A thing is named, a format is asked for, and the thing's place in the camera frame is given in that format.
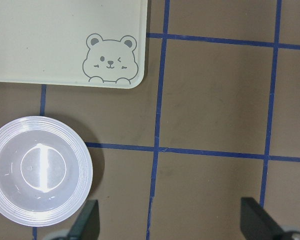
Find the bear ear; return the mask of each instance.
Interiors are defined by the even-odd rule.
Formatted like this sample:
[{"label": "bear ear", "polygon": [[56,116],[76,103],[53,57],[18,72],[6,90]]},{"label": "bear ear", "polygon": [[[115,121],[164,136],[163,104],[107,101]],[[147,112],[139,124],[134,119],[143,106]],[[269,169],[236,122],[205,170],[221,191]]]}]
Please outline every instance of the bear ear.
[{"label": "bear ear", "polygon": [[93,33],[90,36],[87,37],[86,39],[86,45],[88,46],[89,49],[91,49],[94,45],[97,43],[102,42],[104,39],[102,38],[101,35],[97,33]]},{"label": "bear ear", "polygon": [[120,42],[128,46],[131,49],[131,51],[135,50],[137,47],[137,40],[130,35],[123,36]]}]

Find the bear face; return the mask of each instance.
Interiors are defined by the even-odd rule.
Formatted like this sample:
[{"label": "bear face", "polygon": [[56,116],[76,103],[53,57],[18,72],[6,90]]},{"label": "bear face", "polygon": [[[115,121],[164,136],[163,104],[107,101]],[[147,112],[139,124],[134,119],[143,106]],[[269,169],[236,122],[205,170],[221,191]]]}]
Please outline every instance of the bear face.
[{"label": "bear face", "polygon": [[120,40],[104,40],[101,35],[94,33],[88,36],[86,45],[89,50],[82,69],[89,77],[89,82],[98,78],[103,83],[124,80],[131,84],[131,79],[137,75],[139,69],[134,54],[137,41],[133,36],[126,35]]}]

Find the plastic bowl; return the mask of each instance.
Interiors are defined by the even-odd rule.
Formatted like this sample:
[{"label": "plastic bowl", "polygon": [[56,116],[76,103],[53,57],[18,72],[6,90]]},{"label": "plastic bowl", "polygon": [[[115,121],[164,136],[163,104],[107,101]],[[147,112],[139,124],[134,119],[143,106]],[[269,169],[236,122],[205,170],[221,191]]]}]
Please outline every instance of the plastic bowl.
[{"label": "plastic bowl", "polygon": [[27,116],[0,128],[0,213],[8,219],[57,224],[82,206],[92,178],[87,146],[64,123]]}]

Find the white plate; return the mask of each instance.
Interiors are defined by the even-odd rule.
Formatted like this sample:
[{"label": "white plate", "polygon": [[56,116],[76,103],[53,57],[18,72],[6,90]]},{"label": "white plate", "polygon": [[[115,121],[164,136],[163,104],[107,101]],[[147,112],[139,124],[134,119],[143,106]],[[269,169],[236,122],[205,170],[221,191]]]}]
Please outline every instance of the white plate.
[{"label": "white plate", "polygon": [[147,6],[0,0],[0,82],[134,88],[144,77]]},{"label": "white plate", "polygon": [[0,213],[8,219],[57,224],[81,207],[92,178],[85,143],[64,123],[28,116],[0,128]]}]

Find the white cutting board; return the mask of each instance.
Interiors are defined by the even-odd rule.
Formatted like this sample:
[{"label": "white cutting board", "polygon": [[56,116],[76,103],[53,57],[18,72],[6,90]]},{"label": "white cutting board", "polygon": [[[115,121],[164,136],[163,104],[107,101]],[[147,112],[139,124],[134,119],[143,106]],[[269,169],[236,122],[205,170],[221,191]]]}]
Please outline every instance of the white cutting board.
[{"label": "white cutting board", "polygon": [[136,87],[148,0],[0,0],[0,82]]}]

